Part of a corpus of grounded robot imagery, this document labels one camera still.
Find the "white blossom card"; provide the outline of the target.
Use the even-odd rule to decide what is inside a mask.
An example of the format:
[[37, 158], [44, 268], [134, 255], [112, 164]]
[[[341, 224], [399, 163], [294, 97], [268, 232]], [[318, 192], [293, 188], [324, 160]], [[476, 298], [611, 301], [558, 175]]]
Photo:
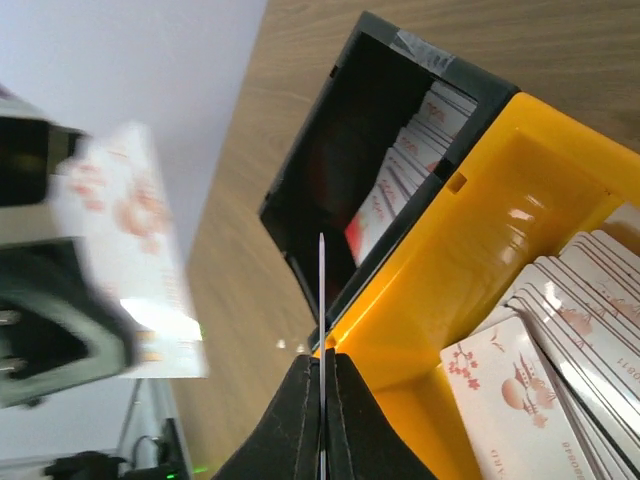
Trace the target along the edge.
[[147, 126], [130, 122], [80, 150], [52, 177], [62, 233], [82, 271], [127, 316], [139, 358], [130, 378], [203, 378], [203, 336]]
[[319, 475], [321, 480], [327, 479], [326, 459], [326, 250], [324, 234], [319, 234], [319, 394], [320, 394], [320, 450]]

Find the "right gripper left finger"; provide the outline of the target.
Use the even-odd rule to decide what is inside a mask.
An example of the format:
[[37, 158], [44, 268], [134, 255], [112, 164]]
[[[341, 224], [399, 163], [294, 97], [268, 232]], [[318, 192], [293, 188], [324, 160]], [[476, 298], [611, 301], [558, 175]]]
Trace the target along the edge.
[[214, 477], [315, 479], [319, 450], [319, 360], [299, 355], [255, 429]]

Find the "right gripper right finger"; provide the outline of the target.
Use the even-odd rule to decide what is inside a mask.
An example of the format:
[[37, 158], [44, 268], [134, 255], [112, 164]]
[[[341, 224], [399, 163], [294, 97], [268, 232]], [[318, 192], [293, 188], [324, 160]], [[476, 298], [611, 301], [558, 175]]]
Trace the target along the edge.
[[393, 429], [345, 353], [326, 353], [325, 447], [329, 479], [433, 479]]

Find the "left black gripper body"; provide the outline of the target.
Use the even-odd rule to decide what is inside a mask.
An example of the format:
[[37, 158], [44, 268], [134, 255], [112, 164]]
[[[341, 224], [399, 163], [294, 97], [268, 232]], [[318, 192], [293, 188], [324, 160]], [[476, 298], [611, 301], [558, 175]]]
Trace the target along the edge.
[[72, 240], [2, 246], [2, 407], [117, 376], [137, 359], [132, 317], [89, 283]]

